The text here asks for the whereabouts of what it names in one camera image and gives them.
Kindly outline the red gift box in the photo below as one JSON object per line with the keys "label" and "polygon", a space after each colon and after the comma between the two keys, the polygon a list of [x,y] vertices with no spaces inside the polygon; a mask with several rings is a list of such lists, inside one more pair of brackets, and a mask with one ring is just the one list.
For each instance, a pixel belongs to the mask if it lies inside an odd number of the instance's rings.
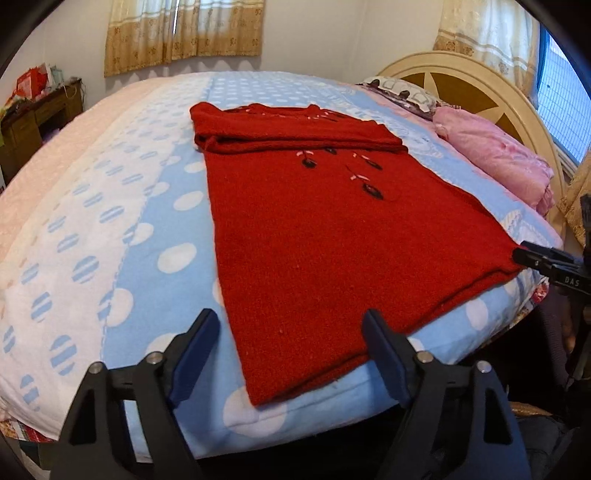
{"label": "red gift box", "polygon": [[28,100],[34,100],[46,88],[48,74],[43,66],[31,68],[16,81],[13,94]]}

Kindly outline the dark wooden desk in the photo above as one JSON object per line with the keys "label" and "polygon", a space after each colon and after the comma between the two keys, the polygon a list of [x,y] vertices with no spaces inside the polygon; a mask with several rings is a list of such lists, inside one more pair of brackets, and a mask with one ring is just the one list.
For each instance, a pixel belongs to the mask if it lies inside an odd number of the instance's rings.
{"label": "dark wooden desk", "polygon": [[84,110],[84,84],[80,78],[50,91],[37,101],[9,109],[1,121],[1,173],[8,185],[32,156]]}

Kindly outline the red knitted sweater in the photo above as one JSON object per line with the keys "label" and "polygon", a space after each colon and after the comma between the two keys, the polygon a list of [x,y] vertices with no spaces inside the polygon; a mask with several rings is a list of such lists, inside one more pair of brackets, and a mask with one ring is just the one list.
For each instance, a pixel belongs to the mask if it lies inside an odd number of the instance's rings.
{"label": "red knitted sweater", "polygon": [[473,195],[373,120],[321,107],[191,107],[218,282],[253,405],[365,363],[363,314],[411,334],[520,272]]}

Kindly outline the beige curtain side window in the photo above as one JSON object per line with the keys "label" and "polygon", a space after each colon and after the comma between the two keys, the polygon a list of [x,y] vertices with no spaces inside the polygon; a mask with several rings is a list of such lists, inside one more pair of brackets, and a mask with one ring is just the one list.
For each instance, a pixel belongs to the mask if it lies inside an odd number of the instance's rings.
{"label": "beige curtain side window", "polygon": [[538,105],[541,26],[514,0],[446,0],[434,48],[488,66]]}

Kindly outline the window with grille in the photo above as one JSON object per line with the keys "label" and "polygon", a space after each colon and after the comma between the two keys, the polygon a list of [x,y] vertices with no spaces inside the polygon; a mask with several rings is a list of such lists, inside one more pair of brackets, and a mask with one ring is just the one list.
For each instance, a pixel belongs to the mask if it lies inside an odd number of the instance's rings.
{"label": "window with grille", "polygon": [[538,112],[555,143],[579,165],[590,147],[590,96],[545,27],[540,29]]}

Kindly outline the folded pink quilt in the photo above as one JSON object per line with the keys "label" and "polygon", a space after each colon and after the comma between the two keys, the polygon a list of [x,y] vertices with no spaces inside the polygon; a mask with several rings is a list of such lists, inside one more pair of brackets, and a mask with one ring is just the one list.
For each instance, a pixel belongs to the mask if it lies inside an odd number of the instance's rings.
{"label": "folded pink quilt", "polygon": [[538,214],[554,206],[552,168],[495,124],[447,106],[435,110],[433,123],[440,137]]}

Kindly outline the cream wooden headboard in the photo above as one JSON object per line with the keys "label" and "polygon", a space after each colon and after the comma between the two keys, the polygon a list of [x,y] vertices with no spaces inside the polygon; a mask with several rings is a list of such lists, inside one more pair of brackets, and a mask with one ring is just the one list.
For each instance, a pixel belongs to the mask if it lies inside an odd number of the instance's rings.
{"label": "cream wooden headboard", "polygon": [[405,80],[497,125],[546,161],[554,172],[554,198],[562,197],[565,180],[551,135],[526,96],[501,74],[468,56],[433,51],[407,56],[379,75]]}

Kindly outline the grey patterned pillow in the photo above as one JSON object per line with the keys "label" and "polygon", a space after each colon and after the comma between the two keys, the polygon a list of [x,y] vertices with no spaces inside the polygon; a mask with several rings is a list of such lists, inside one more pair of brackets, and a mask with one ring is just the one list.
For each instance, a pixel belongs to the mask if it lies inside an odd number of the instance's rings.
{"label": "grey patterned pillow", "polygon": [[424,88],[396,77],[370,77],[363,80],[360,86],[426,120],[432,120],[436,110],[445,105],[445,102]]}

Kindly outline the beige curtain centre window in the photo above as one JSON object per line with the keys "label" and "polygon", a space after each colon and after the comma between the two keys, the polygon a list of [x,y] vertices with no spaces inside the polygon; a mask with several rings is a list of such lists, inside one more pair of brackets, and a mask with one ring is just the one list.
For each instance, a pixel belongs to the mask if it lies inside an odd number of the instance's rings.
{"label": "beige curtain centre window", "polygon": [[106,78],[195,57],[256,57],[263,1],[114,1],[105,42]]}

